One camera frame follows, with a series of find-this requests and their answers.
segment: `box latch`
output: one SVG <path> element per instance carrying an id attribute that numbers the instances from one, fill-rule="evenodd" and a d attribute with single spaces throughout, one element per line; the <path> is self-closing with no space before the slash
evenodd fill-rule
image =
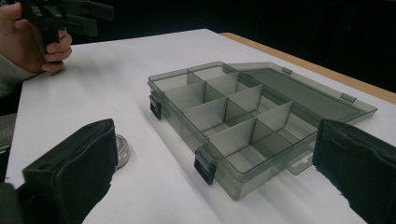
<path id="1" fill-rule="evenodd" d="M 155 115 L 157 119 L 161 119 L 161 110 L 163 108 L 163 105 L 159 103 L 157 98 L 152 94 L 149 96 L 149 102 L 149 109 L 151 110 L 151 112 Z"/>
<path id="2" fill-rule="evenodd" d="M 213 183 L 218 166 L 214 158 L 206 153 L 202 146 L 195 150 L 194 167 L 206 181 L 206 184 L 211 185 Z"/>

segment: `plastic organizer box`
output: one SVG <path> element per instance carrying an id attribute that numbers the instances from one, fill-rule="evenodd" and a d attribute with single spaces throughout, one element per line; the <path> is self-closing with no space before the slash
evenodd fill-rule
<path id="1" fill-rule="evenodd" d="M 274 63 L 214 62 L 148 78 L 150 109 L 195 153 L 194 167 L 239 200 L 287 168 L 312 165 L 319 122 L 376 108 Z"/>

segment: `wooden table edge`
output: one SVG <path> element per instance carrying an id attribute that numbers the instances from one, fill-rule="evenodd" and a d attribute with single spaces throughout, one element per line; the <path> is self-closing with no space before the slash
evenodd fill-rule
<path id="1" fill-rule="evenodd" d="M 267 47 L 263 44 L 259 44 L 257 42 L 254 42 L 252 40 L 249 40 L 247 38 L 244 38 L 240 35 L 235 35 L 232 33 L 220 33 L 223 36 L 226 36 L 236 42 L 242 43 L 244 45 L 247 45 L 249 47 L 252 47 L 254 49 L 260 50 L 262 52 L 271 54 L 279 59 L 282 59 L 284 61 L 294 63 L 296 65 L 299 65 L 305 69 L 311 70 L 315 73 L 318 73 L 322 76 L 329 77 L 333 80 L 336 80 L 338 82 L 341 82 L 345 85 L 348 85 L 349 87 L 352 87 L 354 89 L 357 89 L 359 91 L 366 92 L 368 94 L 371 94 L 377 98 L 380 98 L 382 100 L 388 101 L 390 103 L 396 104 L 396 93 L 387 91 L 381 88 L 378 88 L 376 86 L 370 85 L 366 82 L 357 80 L 356 78 L 353 77 L 348 77 L 346 75 L 334 72 L 333 70 L 330 70 L 328 68 L 322 67 L 320 65 L 308 62 L 306 60 L 297 58 L 295 56 L 289 55 L 285 52 L 282 52 L 277 49 L 272 49 L 270 47 Z"/>

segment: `white table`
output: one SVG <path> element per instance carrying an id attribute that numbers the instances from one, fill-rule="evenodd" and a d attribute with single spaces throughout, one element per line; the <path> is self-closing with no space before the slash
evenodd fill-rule
<path id="1" fill-rule="evenodd" d="M 132 157 L 84 223 L 364 223 L 315 167 L 284 171 L 235 202 L 218 182 L 208 186 L 194 155 L 165 119 L 149 110 L 149 76 L 199 64 L 273 62 L 374 105 L 356 124 L 396 145 L 396 105 L 251 49 L 208 30 L 73 46 L 61 74 L 23 83 L 7 170 L 21 170 L 80 127 L 112 118 Z"/>

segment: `hand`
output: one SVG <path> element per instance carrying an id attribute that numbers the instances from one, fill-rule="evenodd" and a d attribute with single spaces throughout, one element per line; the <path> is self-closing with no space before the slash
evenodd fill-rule
<path id="1" fill-rule="evenodd" d="M 62 60 L 72 52 L 71 35 L 60 31 L 60 43 L 48 44 L 46 53 L 40 32 L 29 21 L 19 20 L 21 14 L 20 3 L 0 7 L 0 53 L 31 73 L 61 70 Z"/>

